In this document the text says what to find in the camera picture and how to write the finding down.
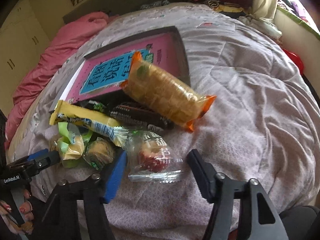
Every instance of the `red candy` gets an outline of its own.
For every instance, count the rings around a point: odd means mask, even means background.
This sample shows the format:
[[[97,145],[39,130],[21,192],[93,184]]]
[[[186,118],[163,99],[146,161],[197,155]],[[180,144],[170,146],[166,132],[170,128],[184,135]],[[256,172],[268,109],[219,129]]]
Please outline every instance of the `red candy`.
[[[161,153],[148,151],[139,152],[139,163],[142,170],[160,172],[167,168],[168,161],[163,158]]]

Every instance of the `orange-ended snack wrapper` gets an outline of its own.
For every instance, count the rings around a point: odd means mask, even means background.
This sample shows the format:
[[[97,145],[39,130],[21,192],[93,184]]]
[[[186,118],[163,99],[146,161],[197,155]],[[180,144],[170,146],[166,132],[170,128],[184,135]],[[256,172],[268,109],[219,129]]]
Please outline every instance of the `orange-ended snack wrapper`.
[[[135,52],[123,91],[137,102],[193,131],[194,120],[209,110],[216,96],[201,96],[167,71],[142,59]]]

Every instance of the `cabinet handle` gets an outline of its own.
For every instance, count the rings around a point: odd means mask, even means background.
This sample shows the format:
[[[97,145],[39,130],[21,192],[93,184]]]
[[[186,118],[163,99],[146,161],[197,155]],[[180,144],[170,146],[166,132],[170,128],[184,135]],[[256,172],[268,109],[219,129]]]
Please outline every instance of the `cabinet handle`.
[[[10,65],[9,61],[7,61],[7,63],[8,63],[8,65],[10,66],[10,68],[13,69],[12,66]]]
[[[10,59],[10,62],[12,63],[13,67],[16,67],[16,65],[12,62],[12,60]]]

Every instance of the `finger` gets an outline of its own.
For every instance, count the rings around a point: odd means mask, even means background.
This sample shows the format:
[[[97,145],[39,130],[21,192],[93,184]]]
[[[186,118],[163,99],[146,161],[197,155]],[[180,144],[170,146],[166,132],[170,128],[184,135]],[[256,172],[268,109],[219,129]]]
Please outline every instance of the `finger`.
[[[24,199],[29,199],[31,197],[31,194],[27,189],[25,189],[23,191],[23,196],[24,196]]]
[[[29,212],[27,214],[24,215],[24,217],[26,218],[26,220],[28,221],[32,221],[35,217],[33,216],[32,212]]]
[[[3,207],[0,206],[0,213],[2,213],[3,215],[7,215],[8,212],[10,213],[12,211],[11,207],[4,201],[0,201],[0,203],[3,205]]]
[[[30,211],[32,211],[32,205],[29,201],[26,201],[19,207],[19,210],[23,214],[29,213]]]

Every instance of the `cabinet door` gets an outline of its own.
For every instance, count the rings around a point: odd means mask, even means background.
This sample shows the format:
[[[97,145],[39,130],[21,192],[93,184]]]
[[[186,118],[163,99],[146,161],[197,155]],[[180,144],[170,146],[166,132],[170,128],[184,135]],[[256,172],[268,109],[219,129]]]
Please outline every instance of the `cabinet door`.
[[[4,68],[11,74],[11,89],[20,81],[33,66],[28,47],[28,38],[21,24],[12,25],[0,34],[0,53],[4,61]]]
[[[40,55],[49,46],[48,36],[35,17],[29,17],[21,22],[28,40],[27,50],[31,57],[31,69],[39,63]]]
[[[12,76],[9,69],[6,60],[0,55],[0,109],[7,117],[13,107]]]
[[[33,11],[29,0],[19,0],[7,16],[1,29],[8,28],[11,24],[19,23],[32,15]]]

